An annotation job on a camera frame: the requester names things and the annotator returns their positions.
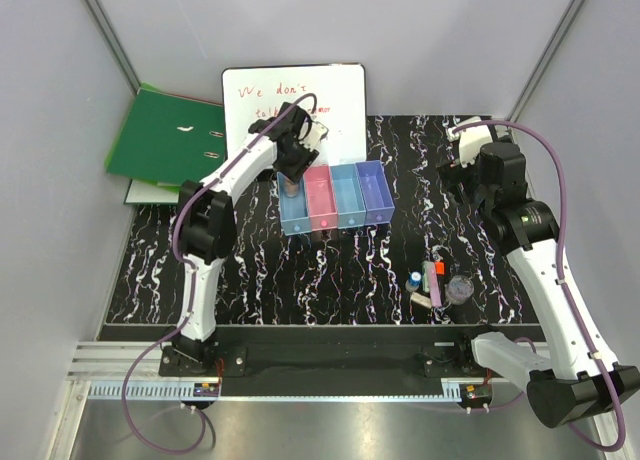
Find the pink capped glitter jar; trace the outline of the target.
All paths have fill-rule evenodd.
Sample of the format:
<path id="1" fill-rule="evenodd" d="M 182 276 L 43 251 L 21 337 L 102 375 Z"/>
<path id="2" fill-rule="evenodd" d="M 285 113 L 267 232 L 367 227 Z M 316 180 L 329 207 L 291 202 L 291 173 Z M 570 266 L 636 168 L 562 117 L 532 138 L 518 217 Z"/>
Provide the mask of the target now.
<path id="1" fill-rule="evenodd" d="M 300 192 L 300 184 L 289 180 L 287 177 L 283 178 L 283 190 L 284 195 L 287 198 L 295 198 Z"/>

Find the pink plastic bin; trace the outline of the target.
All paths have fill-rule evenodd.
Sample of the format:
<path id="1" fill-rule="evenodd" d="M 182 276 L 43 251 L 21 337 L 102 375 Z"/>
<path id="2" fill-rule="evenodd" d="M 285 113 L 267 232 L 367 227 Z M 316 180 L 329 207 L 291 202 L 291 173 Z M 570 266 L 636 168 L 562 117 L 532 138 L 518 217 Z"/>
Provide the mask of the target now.
<path id="1" fill-rule="evenodd" d="M 304 182 L 311 229 L 336 229 L 338 212 L 329 166 L 309 168 L 304 174 Z"/>

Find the light blue plastic bin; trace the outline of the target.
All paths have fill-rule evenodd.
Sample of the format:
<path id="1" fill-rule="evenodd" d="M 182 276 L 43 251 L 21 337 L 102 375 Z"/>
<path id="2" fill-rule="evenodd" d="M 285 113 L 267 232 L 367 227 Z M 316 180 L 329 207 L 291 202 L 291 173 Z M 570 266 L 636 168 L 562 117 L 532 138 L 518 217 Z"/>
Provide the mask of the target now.
<path id="1" fill-rule="evenodd" d="M 295 198 L 287 198 L 283 190 L 283 178 L 277 174 L 280 225 L 286 236 L 306 234 L 311 231 L 311 220 L 307 206 L 304 181 L 300 180 L 300 192 Z"/>

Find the purple plastic bin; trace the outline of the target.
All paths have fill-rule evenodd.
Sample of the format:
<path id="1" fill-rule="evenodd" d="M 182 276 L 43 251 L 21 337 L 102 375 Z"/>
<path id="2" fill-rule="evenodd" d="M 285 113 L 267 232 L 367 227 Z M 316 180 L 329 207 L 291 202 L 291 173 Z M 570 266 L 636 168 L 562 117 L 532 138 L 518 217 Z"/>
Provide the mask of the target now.
<path id="1" fill-rule="evenodd" d="M 366 209 L 365 226 L 389 224 L 395 205 L 379 160 L 355 164 Z"/>

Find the clear round glitter container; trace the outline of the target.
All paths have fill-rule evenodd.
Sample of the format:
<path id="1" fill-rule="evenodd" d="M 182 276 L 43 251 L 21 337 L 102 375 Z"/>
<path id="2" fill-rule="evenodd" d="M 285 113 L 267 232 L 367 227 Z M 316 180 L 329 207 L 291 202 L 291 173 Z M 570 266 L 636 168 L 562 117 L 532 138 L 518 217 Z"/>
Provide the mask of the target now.
<path id="1" fill-rule="evenodd" d="M 451 305 L 463 305 L 474 293 L 472 280 L 464 275 L 455 275 L 445 287 L 445 299 Z"/>

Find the small blue capped bottle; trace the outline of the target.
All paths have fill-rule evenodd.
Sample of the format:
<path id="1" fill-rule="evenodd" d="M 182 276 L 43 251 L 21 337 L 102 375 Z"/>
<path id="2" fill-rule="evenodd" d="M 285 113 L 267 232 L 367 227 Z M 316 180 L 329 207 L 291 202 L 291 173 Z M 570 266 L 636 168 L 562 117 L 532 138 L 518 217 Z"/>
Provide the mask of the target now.
<path id="1" fill-rule="evenodd" d="M 422 274 L 420 272 L 412 272 L 406 282 L 406 289 L 413 293 L 418 291 L 422 285 Z"/>

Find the pink eraser bar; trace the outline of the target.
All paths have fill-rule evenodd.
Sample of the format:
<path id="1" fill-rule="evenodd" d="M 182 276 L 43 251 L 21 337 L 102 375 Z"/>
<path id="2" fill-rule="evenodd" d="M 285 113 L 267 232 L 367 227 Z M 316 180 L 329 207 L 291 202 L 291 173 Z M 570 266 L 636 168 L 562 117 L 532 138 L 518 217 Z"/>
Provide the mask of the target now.
<path id="1" fill-rule="evenodd" d="M 433 274 L 429 278 L 429 290 L 430 290 L 430 299 L 433 308 L 441 308 L 442 307 L 442 297 L 440 292 L 438 275 Z"/>

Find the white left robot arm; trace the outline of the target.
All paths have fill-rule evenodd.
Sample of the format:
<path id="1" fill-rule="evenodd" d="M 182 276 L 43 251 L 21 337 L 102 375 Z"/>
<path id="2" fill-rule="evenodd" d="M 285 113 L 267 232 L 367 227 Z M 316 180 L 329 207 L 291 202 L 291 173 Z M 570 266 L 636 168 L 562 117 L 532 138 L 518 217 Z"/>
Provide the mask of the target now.
<path id="1" fill-rule="evenodd" d="M 278 116 L 252 123 L 238 149 L 217 170 L 181 186 L 172 250 L 184 267 L 184 290 L 171 343 L 193 375 L 206 375 L 215 366 L 218 282 L 237 241 L 238 199 L 267 169 L 299 182 L 327 135 L 328 128 L 313 113 L 285 102 Z"/>

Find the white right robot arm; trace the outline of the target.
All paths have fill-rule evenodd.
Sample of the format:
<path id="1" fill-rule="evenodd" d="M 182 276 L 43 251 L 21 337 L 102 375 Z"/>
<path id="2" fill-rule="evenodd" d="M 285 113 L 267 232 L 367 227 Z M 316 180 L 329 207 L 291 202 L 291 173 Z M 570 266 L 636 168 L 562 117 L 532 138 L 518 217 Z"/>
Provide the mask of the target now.
<path id="1" fill-rule="evenodd" d="M 462 145 L 438 172 L 477 208 L 483 227 L 525 288 L 547 341 L 542 357 L 492 327 L 454 351 L 466 376 L 489 369 L 517 386 L 548 428 L 610 412 L 639 390 L 639 370 L 623 366 L 600 335 L 578 292 L 551 209 L 528 195 L 526 160 L 511 142 Z"/>

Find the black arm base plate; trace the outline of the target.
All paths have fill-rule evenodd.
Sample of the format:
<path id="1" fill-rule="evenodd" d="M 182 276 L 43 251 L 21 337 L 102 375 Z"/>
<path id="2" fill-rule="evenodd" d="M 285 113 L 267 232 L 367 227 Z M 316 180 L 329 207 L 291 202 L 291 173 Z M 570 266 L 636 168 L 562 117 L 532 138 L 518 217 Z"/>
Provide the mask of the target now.
<path id="1" fill-rule="evenodd" d="M 469 341 L 480 326 L 221 326 L 214 361 L 199 363 L 168 343 L 159 373 L 220 375 L 222 396 L 313 400 L 443 395 L 443 379 L 483 381 Z"/>

